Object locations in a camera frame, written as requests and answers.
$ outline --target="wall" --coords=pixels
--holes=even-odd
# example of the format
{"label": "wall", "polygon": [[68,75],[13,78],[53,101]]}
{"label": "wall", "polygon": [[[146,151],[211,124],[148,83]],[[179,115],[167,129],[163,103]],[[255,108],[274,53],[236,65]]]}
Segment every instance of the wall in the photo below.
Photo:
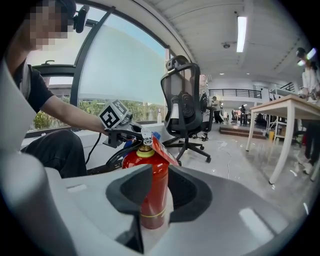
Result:
{"label": "wall", "polygon": [[216,78],[208,83],[210,89],[246,89],[253,90],[254,85],[251,79],[245,78]]}

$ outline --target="black office chair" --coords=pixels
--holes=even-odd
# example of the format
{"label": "black office chair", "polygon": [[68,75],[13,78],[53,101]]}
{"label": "black office chair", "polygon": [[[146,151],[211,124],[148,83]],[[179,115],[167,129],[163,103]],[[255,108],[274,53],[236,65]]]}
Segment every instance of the black office chair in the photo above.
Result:
{"label": "black office chair", "polygon": [[[203,114],[199,100],[200,68],[195,63],[189,63],[184,56],[176,56],[166,63],[167,74],[161,79],[161,87],[164,93],[168,112],[164,125],[168,133],[175,138],[163,143],[167,148],[182,148],[177,156],[181,158],[183,153],[190,149],[206,157],[210,163],[209,154],[202,151],[204,146],[199,143],[189,142],[189,135],[203,130],[210,131],[213,119],[213,110],[210,109],[211,123],[203,123]],[[173,142],[184,138],[184,142]]]}

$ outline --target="safety pin tag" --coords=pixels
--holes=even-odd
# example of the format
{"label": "safety pin tag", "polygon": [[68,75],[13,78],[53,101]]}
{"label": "safety pin tag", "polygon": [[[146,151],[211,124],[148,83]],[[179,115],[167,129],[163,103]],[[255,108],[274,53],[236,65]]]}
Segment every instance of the safety pin tag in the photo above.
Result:
{"label": "safety pin tag", "polygon": [[152,140],[152,138],[153,138],[152,132],[149,129],[143,127],[141,129],[141,135],[143,137],[143,144],[147,145],[147,146],[151,146],[152,142],[153,142],[153,140]]}

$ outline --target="window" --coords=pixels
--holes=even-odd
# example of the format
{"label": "window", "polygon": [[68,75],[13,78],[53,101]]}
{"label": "window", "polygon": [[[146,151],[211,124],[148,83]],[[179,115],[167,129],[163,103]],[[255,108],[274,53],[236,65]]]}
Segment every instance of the window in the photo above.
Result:
{"label": "window", "polygon": [[51,40],[42,50],[30,52],[26,62],[32,66],[41,65],[48,60],[54,60],[50,64],[74,65],[78,52],[85,41],[91,27],[86,26],[82,33],[68,32],[67,38]]}
{"label": "window", "polygon": [[[45,84],[51,90],[51,92],[64,102],[70,103],[71,86],[73,77],[67,76],[53,76],[44,77]],[[39,111],[29,128],[29,132],[55,129],[61,127],[67,127],[68,125],[61,122],[60,120]]]}
{"label": "window", "polygon": [[79,83],[78,105],[121,100],[135,121],[165,115],[161,77],[165,48],[134,24],[111,14],[87,54]]}

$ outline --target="white table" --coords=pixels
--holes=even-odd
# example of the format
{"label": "white table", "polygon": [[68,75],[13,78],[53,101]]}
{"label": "white table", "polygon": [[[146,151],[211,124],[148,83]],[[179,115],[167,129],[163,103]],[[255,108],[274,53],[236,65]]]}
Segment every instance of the white table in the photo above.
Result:
{"label": "white table", "polygon": [[261,104],[259,106],[252,107],[250,132],[249,132],[248,142],[246,145],[246,151],[250,150],[251,140],[254,134],[255,118],[257,113],[263,113],[271,116],[287,118],[285,138],[284,138],[280,158],[269,180],[270,184],[274,184],[277,181],[281,171],[283,170],[289,154],[292,136],[294,133],[295,119],[320,120],[320,107],[315,104],[311,104],[310,102],[307,102],[295,95],[288,95],[288,96]]}

